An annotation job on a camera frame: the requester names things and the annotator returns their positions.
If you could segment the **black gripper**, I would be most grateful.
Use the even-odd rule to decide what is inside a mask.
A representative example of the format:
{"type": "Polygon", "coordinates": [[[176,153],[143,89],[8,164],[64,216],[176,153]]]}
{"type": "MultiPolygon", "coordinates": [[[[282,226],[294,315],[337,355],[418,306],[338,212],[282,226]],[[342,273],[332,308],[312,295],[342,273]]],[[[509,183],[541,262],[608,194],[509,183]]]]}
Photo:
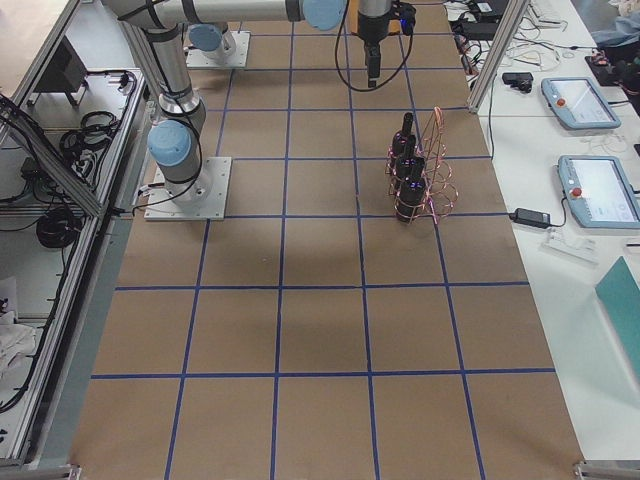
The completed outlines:
{"type": "MultiPolygon", "coordinates": [[[[399,23],[404,36],[414,33],[416,9],[405,1],[363,0],[357,7],[358,36],[362,40],[383,40],[390,33],[392,21],[399,23]]],[[[364,44],[365,65],[368,74],[368,87],[374,88],[380,76],[380,50],[369,43],[364,44]]]]}

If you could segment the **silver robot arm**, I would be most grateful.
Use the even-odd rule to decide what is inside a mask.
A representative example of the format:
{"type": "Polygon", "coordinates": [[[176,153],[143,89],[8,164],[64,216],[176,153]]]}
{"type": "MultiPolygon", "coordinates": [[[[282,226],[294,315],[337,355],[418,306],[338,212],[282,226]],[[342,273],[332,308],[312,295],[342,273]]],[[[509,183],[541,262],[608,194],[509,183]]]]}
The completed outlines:
{"type": "Polygon", "coordinates": [[[227,24],[193,24],[188,29],[188,37],[191,51],[198,51],[217,64],[225,64],[237,49],[227,24]]]}
{"type": "MultiPolygon", "coordinates": [[[[305,21],[317,30],[343,30],[349,1],[107,1],[105,5],[118,21],[137,29],[148,44],[154,61],[152,74],[159,82],[161,109],[169,116],[189,118],[199,109],[181,43],[180,26],[188,24],[224,27],[230,22],[305,21]]],[[[358,89],[336,72],[351,91],[369,93],[391,82],[379,80],[380,43],[389,35],[390,23],[397,21],[402,34],[411,38],[415,8],[402,1],[360,1],[357,7],[356,36],[364,43],[368,86],[358,89]]]]}

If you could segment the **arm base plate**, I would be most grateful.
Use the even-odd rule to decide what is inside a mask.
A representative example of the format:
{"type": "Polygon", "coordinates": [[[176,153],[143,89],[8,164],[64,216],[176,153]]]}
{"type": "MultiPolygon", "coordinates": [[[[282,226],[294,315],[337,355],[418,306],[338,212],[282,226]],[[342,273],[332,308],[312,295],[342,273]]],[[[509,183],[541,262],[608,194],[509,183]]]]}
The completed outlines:
{"type": "Polygon", "coordinates": [[[150,191],[144,218],[149,221],[199,221],[223,220],[232,169],[231,157],[207,157],[200,177],[182,196],[177,196],[187,186],[169,183],[164,185],[164,175],[156,168],[154,181],[159,188],[150,191]]]}
{"type": "Polygon", "coordinates": [[[226,31],[215,28],[193,29],[186,63],[191,70],[228,70],[246,67],[251,34],[249,31],[226,31]]]}

